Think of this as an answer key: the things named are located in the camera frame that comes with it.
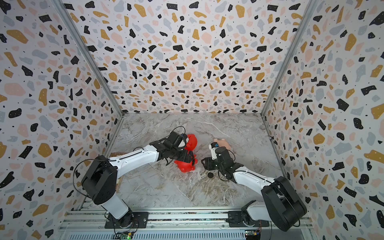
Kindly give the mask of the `pink piggy bank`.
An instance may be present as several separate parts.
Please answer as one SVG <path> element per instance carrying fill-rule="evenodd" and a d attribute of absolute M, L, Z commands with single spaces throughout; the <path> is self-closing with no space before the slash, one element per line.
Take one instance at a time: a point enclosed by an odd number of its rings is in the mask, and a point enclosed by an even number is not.
<path fill-rule="evenodd" d="M 230 144 L 225 139 L 214 139 L 214 142 L 216 142 L 219 147 L 225 147 L 227 150 L 231 150 Z"/>

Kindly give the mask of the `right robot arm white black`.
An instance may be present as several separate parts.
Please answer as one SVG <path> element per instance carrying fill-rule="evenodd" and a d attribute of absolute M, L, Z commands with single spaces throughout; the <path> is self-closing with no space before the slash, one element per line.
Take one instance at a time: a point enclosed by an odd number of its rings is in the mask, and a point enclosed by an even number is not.
<path fill-rule="evenodd" d="M 214 142 L 209 145 L 211 157 L 204 158 L 202 164 L 208 171 L 218 171 L 218 177 L 225 182 L 243 185 L 263 197 L 264 204 L 250 201 L 240 211 L 229 214 L 231 225 L 253 227 L 263 222 L 272 222 L 281 231 L 299 227 L 300 219 L 308 210 L 290 181 L 281 176 L 270 178 L 249 170 L 231 157 L 231 151 Z"/>

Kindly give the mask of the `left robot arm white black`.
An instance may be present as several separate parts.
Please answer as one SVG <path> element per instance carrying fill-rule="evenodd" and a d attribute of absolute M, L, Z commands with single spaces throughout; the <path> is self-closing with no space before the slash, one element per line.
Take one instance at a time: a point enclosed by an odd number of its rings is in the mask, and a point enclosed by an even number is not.
<path fill-rule="evenodd" d="M 130 223 L 133 213 L 116 193 L 117 180 L 139 167 L 161 160 L 174 161 L 183 173 L 193 171 L 198 163 L 193 153 L 197 143 L 193 134 L 172 131 L 167 137 L 131 153 L 112 158 L 99 156 L 92 160 L 81 186 L 94 204 L 102 206 L 113 221 L 121 222 L 125 227 Z"/>

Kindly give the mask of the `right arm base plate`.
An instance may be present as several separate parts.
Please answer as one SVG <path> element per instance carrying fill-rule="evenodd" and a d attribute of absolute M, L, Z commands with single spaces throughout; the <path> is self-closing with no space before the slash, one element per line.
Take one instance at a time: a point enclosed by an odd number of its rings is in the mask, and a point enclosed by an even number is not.
<path fill-rule="evenodd" d="M 229 223 L 231 228 L 236 227 L 269 227 L 270 222 L 264 220 L 253 220 L 246 211 L 229 211 L 226 222 Z"/>

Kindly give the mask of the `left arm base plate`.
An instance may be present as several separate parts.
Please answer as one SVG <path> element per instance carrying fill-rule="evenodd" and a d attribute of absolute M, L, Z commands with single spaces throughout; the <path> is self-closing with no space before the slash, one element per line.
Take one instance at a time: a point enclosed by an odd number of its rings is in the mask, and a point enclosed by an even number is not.
<path fill-rule="evenodd" d="M 128 230 L 145 229 L 148 223 L 148 212 L 127 212 L 121 219 L 117 220 L 112 214 L 108 214 L 105 229 Z"/>

